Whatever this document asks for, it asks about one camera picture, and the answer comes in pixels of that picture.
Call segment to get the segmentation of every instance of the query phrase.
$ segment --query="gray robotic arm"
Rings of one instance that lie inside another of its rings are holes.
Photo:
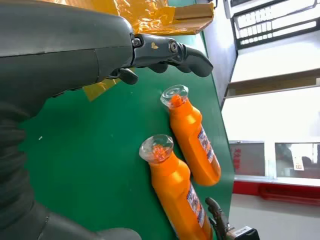
[[[119,16],[32,0],[0,0],[0,239],[91,240],[103,238],[52,213],[34,200],[25,138],[19,123],[37,115],[51,97],[103,79],[134,84],[128,68],[168,65],[182,72],[209,75],[202,53],[168,37],[134,35]]]

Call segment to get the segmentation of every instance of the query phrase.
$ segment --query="orange plastic bottle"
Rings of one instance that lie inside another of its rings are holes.
[[[152,185],[180,240],[212,240],[204,207],[190,182],[190,170],[173,151],[171,137],[149,137],[140,148],[151,170]]]
[[[202,125],[202,115],[188,99],[188,88],[174,85],[164,91],[161,101],[170,112],[170,125],[194,180],[203,186],[219,182],[221,169]]]

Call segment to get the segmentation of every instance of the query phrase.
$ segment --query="bottle cap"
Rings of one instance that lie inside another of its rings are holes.
[[[152,164],[158,164],[170,157],[174,150],[172,137],[158,134],[145,140],[139,149],[139,155]]]
[[[174,85],[162,92],[160,100],[168,108],[177,108],[186,102],[188,93],[186,86]]]

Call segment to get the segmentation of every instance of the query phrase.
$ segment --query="screw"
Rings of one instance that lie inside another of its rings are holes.
[[[134,38],[134,40],[132,40],[132,46],[137,48],[141,46],[141,40],[140,38]]]
[[[173,52],[173,53],[177,53],[178,52],[178,46],[177,45],[177,43],[175,42],[171,42],[169,44],[169,49],[170,51]]]

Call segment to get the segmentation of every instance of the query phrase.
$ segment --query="green surface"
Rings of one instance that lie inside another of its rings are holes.
[[[199,35],[176,39],[205,49]],[[92,231],[127,227],[144,240],[176,239],[151,185],[149,165],[138,152],[149,136],[173,136],[160,96],[183,84],[202,113],[202,125],[222,168],[217,185],[194,186],[202,204],[211,196],[229,214],[234,172],[212,77],[174,67],[163,74],[135,73],[137,84],[121,82],[93,102],[82,90],[49,99],[38,116],[24,123],[27,139],[21,148],[28,153],[26,167],[36,200]],[[177,144],[174,152],[183,159]]]

